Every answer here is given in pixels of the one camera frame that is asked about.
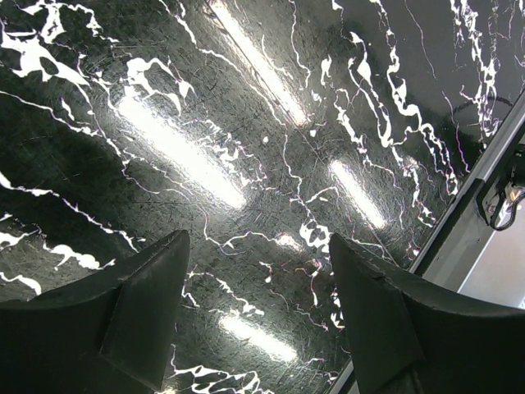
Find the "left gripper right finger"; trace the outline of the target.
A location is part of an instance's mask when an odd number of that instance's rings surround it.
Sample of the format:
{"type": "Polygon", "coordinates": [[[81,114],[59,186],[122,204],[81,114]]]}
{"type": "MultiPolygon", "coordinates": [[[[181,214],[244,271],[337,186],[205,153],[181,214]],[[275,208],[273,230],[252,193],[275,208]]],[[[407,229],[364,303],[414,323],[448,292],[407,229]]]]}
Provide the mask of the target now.
{"type": "Polygon", "coordinates": [[[524,312],[437,286],[335,233],[329,242],[361,393],[522,393],[524,312]]]}

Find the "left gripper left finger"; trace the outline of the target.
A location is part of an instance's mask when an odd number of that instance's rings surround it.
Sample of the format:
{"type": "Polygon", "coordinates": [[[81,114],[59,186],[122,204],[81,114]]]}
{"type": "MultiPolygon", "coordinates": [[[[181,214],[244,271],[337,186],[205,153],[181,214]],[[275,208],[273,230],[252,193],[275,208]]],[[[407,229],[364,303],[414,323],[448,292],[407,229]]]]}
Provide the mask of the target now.
{"type": "Polygon", "coordinates": [[[190,240],[148,248],[32,300],[1,305],[4,393],[160,391],[190,240]]]}

